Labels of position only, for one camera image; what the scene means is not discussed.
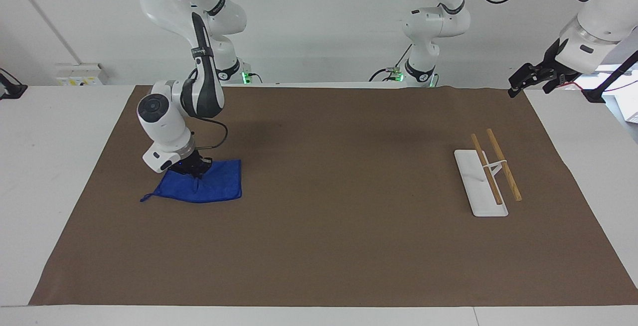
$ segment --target wall outlet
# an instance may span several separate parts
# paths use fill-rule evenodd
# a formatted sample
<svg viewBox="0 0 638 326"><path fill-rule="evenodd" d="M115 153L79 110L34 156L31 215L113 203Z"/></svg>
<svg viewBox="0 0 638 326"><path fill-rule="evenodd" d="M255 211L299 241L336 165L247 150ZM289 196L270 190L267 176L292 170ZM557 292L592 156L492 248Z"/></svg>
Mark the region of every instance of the wall outlet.
<svg viewBox="0 0 638 326"><path fill-rule="evenodd" d="M109 76L97 63L56 64L59 85L107 85Z"/></svg>
<svg viewBox="0 0 638 326"><path fill-rule="evenodd" d="M57 85L71 85L70 82L71 71L57 71L55 75L55 81L57 81Z"/></svg>

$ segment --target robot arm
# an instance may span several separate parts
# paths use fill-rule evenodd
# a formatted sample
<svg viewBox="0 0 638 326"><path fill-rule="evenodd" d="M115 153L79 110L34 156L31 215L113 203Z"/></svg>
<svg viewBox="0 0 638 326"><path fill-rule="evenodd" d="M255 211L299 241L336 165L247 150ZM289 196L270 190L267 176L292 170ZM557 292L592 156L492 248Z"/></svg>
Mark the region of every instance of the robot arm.
<svg viewBox="0 0 638 326"><path fill-rule="evenodd" d="M549 93L581 74L591 74L638 24L638 0L579 1L585 2L583 8L545 52L543 61L526 63L510 77L510 97L543 81Z"/></svg>
<svg viewBox="0 0 638 326"><path fill-rule="evenodd" d="M217 78L240 83L241 71L246 68L241 58L237 58L232 42L225 36L246 29L246 13L231 0L191 0L191 4L206 23L215 54Z"/></svg>
<svg viewBox="0 0 638 326"><path fill-rule="evenodd" d="M246 23L245 15L244 21L239 18L239 22L236 22L241 17L241 13L237 12L241 10L239 6L228 0L209 1L140 0L142 10L155 24L181 35L189 42L197 70L194 78L189 77L183 82L170 80L155 83L151 94L138 105L137 115L142 128L153 140L143 159L158 173L170 167L181 173L201 176L210 167L210 160L201 158L194 148L192 133L184 123L186 116L198 119L215 117L225 103L207 24L211 28L225 26L225 32L239 32ZM204 8L201 11L205 12L205 19L193 10L194 5ZM209 21L211 15L217 22Z"/></svg>
<svg viewBox="0 0 638 326"><path fill-rule="evenodd" d="M437 65L439 47L434 38L454 37L470 27L470 13L465 0L437 0L436 7L413 10L403 26L412 40L412 53L405 63L409 85L425 85L432 78Z"/></svg>

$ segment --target white stand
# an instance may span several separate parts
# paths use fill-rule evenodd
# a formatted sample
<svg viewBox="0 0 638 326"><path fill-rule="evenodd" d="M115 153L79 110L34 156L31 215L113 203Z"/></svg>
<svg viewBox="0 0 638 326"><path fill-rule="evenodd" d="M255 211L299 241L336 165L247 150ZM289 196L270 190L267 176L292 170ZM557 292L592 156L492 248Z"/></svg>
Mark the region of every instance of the white stand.
<svg viewBox="0 0 638 326"><path fill-rule="evenodd" d="M454 157L456 158L456 164L459 166L461 172L461 178L463 179L463 185L465 185L465 192L468 194L470 200L470 206L472 207L472 214L476 217L504 217L508 215L505 202L497 204L492 194L492 189L487 182L487 177L483 171L483 165L479 160L479 156L476 151L454 151ZM496 163L488 164L492 176L495 176L502 168L504 160L497 161ZM501 200L503 195L501 189L496 185Z"/></svg>

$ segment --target blue cloth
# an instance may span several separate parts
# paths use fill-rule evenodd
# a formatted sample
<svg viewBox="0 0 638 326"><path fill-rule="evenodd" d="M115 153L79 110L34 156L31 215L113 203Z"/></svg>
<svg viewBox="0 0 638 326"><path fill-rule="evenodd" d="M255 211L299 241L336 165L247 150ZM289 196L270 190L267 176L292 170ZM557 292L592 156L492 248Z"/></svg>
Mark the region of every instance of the blue cloth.
<svg viewBox="0 0 638 326"><path fill-rule="evenodd" d="M201 179L168 170L151 196L169 197L189 203L213 203L241 197L241 160L214 161Z"/></svg>

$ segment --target table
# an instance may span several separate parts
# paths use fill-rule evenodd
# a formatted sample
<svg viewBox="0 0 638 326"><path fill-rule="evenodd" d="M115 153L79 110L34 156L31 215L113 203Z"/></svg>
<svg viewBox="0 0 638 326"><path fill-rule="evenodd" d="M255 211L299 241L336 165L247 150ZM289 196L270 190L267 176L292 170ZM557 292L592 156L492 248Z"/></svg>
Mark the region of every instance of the table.
<svg viewBox="0 0 638 326"><path fill-rule="evenodd" d="M265 87L384 88L388 83ZM133 86L30 87L0 101L0 305L23 306ZM604 105L578 92L526 91L549 137L638 285L638 145ZM515 121L524 130L524 121ZM46 200L50 208L42 210ZM599 308L2 307L0 324L633 325L638 306Z"/></svg>

